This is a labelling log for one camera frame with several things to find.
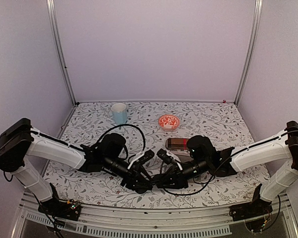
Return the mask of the pink translucent plastic cup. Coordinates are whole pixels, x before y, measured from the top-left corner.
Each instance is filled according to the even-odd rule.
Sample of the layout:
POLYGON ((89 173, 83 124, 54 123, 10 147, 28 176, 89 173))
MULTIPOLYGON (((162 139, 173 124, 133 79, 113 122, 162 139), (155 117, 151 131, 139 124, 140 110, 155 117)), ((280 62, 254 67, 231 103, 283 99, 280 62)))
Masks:
MULTIPOLYGON (((188 152, 185 151, 175 151, 174 154, 179 158, 182 163, 193 161, 188 152)), ((202 183, 201 176, 191 178, 188 180, 190 183, 202 183)))

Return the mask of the brown striped glasses case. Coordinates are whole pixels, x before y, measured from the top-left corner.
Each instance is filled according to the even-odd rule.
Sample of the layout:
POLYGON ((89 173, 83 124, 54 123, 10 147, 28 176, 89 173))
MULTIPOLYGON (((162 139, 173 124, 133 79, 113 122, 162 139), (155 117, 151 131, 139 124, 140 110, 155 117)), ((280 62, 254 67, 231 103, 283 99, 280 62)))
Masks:
POLYGON ((169 138, 165 142, 165 147, 171 151, 187 151, 187 141, 187 138, 169 138))

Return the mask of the black sunglasses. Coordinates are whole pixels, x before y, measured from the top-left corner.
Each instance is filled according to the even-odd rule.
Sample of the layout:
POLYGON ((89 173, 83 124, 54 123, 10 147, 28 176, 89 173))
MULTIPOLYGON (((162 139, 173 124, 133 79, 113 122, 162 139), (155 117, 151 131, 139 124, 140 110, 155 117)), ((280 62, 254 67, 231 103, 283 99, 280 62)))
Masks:
POLYGON ((137 193, 144 194, 147 191, 151 191, 154 188, 162 188, 163 175, 154 175, 143 187, 137 190, 137 193))

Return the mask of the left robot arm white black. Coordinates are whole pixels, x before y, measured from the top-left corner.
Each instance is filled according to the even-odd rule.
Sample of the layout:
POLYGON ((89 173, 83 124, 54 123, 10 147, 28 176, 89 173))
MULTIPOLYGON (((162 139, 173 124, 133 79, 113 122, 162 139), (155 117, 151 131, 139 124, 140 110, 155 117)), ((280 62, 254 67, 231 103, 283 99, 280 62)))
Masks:
POLYGON ((141 151, 128 164, 119 157, 126 149, 125 138, 111 130, 101 135, 95 144, 77 147, 41 133, 29 119, 22 118, 0 135, 0 169, 21 181, 53 215, 60 215, 64 205, 58 200, 55 189, 26 157, 55 161, 84 173, 104 171, 119 176, 121 186, 139 194, 151 190, 149 175, 141 165, 145 152, 141 151))

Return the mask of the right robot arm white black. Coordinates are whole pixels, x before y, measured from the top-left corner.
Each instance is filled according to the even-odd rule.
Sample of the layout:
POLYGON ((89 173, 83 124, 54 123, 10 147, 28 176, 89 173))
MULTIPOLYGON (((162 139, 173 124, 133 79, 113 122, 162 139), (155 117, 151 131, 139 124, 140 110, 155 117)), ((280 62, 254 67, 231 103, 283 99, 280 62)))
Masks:
POLYGON ((264 184, 254 191, 253 199, 247 205, 251 216, 258 216, 275 197, 298 179, 298 123, 290 121, 277 134, 242 146, 221 151, 215 149, 210 139, 196 135, 186 140, 191 161, 179 163, 171 152, 160 149, 157 156, 169 164, 169 169, 154 176, 155 185, 164 190, 188 187, 188 180, 204 172, 211 177, 227 177, 248 168, 284 159, 285 163, 264 184))

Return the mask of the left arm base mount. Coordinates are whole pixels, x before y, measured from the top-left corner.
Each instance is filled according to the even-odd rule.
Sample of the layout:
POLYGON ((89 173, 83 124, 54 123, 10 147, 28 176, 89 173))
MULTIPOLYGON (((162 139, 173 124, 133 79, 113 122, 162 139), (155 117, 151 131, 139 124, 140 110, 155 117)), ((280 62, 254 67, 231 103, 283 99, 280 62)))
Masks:
POLYGON ((81 205, 78 200, 70 199, 61 201, 55 187, 50 183, 52 198, 39 203, 38 211, 53 217, 78 221, 81 213, 81 205))

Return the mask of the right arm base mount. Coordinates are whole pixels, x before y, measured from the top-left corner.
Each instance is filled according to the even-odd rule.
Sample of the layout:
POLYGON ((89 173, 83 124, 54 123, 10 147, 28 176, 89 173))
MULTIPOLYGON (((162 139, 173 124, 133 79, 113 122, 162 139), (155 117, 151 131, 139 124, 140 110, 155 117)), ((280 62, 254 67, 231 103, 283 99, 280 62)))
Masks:
POLYGON ((257 216, 268 215, 267 218, 246 223, 248 230, 253 233, 260 233, 264 230, 267 230, 270 227, 268 224, 271 222, 272 217, 272 202, 267 202, 261 199, 261 186, 262 184, 259 184, 255 188, 252 200, 250 202, 232 205, 229 208, 229 215, 232 217, 233 221, 240 221, 257 216))

